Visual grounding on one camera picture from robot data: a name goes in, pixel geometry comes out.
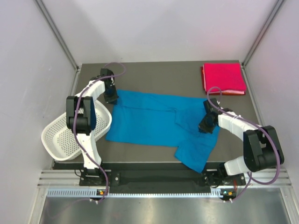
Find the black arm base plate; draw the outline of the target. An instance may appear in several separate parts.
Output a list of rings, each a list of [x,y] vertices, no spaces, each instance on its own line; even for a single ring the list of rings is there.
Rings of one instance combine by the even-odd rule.
[[[197,173],[190,169],[112,169],[107,176],[110,193],[207,193],[221,185],[234,185],[233,181],[221,179],[216,171]],[[79,184],[105,187],[82,179]]]

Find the blue t-shirt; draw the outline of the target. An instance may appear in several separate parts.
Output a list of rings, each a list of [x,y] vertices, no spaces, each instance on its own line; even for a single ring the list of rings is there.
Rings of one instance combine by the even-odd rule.
[[[200,173],[215,148],[219,131],[201,133],[204,98],[118,91],[106,140],[176,147],[175,158]]]

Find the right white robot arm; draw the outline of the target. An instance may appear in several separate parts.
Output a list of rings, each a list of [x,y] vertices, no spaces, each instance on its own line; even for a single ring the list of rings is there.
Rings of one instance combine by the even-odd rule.
[[[285,157],[276,129],[260,126],[237,115],[229,108],[219,106],[215,98],[203,103],[206,114],[199,123],[201,133],[212,134],[218,126],[243,142],[243,156],[227,161],[217,168],[218,179],[228,185],[236,175],[276,167],[280,170]]]

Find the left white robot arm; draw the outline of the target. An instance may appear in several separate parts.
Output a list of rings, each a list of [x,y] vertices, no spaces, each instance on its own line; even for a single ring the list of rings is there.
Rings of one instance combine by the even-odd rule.
[[[102,159],[96,147],[95,129],[97,124],[95,102],[103,95],[108,104],[116,104],[117,90],[114,73],[102,68],[100,74],[77,95],[66,99],[66,126],[74,135],[82,151],[84,168],[80,178],[90,185],[108,185],[108,176],[104,171]]]

